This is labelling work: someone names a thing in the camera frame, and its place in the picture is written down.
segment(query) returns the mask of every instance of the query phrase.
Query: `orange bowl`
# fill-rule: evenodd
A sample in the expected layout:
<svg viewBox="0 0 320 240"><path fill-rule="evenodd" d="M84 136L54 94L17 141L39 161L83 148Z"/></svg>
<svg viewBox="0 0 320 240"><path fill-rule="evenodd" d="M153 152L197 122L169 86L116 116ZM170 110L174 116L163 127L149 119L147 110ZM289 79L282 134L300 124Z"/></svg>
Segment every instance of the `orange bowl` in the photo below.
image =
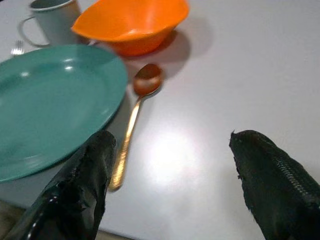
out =
<svg viewBox="0 0 320 240"><path fill-rule="evenodd" d="M120 55L137 56L155 50L188 13L185 0L99 0L72 30L106 42Z"/></svg>

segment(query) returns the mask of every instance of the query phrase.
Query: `spoon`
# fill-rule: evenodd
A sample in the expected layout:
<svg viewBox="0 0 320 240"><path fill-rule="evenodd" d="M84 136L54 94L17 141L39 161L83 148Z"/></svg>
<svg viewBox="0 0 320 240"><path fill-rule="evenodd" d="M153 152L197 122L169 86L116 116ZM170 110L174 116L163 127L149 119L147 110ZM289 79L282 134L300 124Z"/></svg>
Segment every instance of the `spoon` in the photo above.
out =
<svg viewBox="0 0 320 240"><path fill-rule="evenodd" d="M108 186L108 191L110 192L118 190L124 182L130 139L136 123L140 104L144 97L153 94L161 87L162 81L162 70L156 64L151 63L141 68L133 78L133 90L138 95L138 99L131 112L122 146L115 159L111 181Z"/></svg>

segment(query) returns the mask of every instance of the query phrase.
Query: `plate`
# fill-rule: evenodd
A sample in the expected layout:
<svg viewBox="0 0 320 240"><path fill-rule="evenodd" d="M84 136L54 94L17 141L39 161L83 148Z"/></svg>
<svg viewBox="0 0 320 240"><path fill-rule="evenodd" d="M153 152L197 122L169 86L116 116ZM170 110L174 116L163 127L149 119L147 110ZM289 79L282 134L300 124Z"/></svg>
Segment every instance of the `plate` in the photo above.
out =
<svg viewBox="0 0 320 240"><path fill-rule="evenodd" d="M0 64L0 182L50 167L102 128L128 76L113 53L80 44Z"/></svg>

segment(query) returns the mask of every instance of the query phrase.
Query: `floor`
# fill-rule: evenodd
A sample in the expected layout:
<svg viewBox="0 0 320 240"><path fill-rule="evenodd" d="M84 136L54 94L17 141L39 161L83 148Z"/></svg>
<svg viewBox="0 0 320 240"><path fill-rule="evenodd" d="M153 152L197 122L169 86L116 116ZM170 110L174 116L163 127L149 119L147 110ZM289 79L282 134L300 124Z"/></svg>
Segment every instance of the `floor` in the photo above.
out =
<svg viewBox="0 0 320 240"><path fill-rule="evenodd" d="M6 202L0 201L0 240L4 239L11 228L16 224L24 213L24 209L14 207ZM95 240L133 240L108 232L99 231Z"/></svg>

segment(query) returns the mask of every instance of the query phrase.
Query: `shiny black material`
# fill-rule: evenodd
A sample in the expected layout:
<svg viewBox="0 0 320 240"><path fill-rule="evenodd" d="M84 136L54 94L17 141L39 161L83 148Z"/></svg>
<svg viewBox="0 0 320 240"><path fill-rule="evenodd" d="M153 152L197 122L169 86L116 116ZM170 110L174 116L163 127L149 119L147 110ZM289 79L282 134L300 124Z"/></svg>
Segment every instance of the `shiny black material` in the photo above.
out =
<svg viewBox="0 0 320 240"><path fill-rule="evenodd" d="M66 161L6 240L94 240L105 211L116 140L92 135Z"/></svg>
<svg viewBox="0 0 320 240"><path fill-rule="evenodd" d="M246 130L229 144L245 204L266 240L320 240L320 186L268 137Z"/></svg>

